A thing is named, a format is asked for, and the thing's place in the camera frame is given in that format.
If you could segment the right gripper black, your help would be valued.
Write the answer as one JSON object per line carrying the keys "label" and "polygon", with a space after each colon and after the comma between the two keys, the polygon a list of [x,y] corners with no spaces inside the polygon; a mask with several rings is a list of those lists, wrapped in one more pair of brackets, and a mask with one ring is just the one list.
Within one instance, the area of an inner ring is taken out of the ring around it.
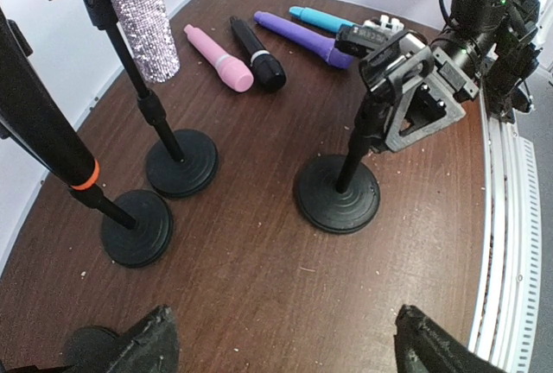
{"label": "right gripper black", "polygon": [[382,149],[391,152],[459,122],[466,115],[461,104],[474,101],[479,92],[443,49],[433,46],[431,51],[426,38],[410,29],[362,59],[359,75],[368,92],[391,92],[382,143]]}

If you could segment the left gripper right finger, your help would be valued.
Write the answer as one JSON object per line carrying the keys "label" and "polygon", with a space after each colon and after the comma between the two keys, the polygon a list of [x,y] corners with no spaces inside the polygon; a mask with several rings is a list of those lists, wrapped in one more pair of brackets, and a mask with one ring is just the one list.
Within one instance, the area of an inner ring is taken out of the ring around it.
{"label": "left gripper right finger", "polygon": [[470,352],[416,306],[402,305],[395,325],[397,372],[502,372]]}

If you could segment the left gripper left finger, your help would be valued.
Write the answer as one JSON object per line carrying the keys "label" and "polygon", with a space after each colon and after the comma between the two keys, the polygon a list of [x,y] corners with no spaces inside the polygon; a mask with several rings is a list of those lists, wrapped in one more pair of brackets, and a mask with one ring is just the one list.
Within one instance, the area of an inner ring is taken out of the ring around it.
{"label": "left gripper left finger", "polygon": [[110,350],[81,366],[64,363],[50,368],[35,364],[14,372],[176,372],[180,345],[178,326],[170,306],[163,304],[147,313],[119,337]]}

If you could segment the purple microphone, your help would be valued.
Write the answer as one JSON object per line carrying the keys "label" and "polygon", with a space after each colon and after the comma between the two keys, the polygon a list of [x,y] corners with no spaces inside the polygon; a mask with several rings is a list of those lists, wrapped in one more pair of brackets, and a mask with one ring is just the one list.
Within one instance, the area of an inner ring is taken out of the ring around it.
{"label": "purple microphone", "polygon": [[348,69],[353,63],[353,57],[341,52],[334,45],[334,39],[330,37],[318,34],[270,12],[256,11],[253,19],[263,28],[267,28],[318,55],[332,67]]}

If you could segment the light blue microphone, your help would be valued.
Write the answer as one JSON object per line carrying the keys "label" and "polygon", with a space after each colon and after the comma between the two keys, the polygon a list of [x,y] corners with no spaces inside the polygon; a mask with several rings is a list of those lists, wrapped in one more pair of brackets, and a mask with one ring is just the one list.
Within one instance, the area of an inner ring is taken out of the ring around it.
{"label": "light blue microphone", "polygon": [[347,19],[309,7],[292,6],[289,8],[289,14],[295,19],[335,34],[340,31],[342,26],[354,25],[354,22]]}

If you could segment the black stand of blue mic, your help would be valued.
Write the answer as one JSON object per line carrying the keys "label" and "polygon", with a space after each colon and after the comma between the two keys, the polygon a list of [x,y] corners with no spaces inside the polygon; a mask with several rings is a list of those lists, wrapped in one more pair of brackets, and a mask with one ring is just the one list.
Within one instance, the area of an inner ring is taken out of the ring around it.
{"label": "black stand of blue mic", "polygon": [[380,188],[363,158],[379,149],[391,113],[388,90],[368,92],[360,100],[346,155],[322,155],[306,163],[295,183],[296,204],[314,227],[336,235],[352,234],[376,216]]}

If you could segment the pink microphone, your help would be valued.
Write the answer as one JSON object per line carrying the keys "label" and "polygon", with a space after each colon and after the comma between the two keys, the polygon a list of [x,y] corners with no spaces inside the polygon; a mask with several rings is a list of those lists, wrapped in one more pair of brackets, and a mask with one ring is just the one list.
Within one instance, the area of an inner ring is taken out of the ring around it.
{"label": "pink microphone", "polygon": [[227,53],[202,29],[187,24],[183,29],[188,41],[215,69],[221,81],[235,92],[246,92],[254,83],[254,77],[246,64]]}

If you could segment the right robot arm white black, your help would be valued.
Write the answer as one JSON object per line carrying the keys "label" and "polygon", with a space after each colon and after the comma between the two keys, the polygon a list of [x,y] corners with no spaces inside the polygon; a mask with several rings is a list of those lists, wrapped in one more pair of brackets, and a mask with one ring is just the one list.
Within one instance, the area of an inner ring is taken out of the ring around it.
{"label": "right robot arm white black", "polygon": [[485,90],[492,111],[528,111],[517,88],[537,67],[540,0],[451,0],[432,41],[414,30],[385,35],[359,63],[366,94],[350,148],[398,152],[466,115]]}

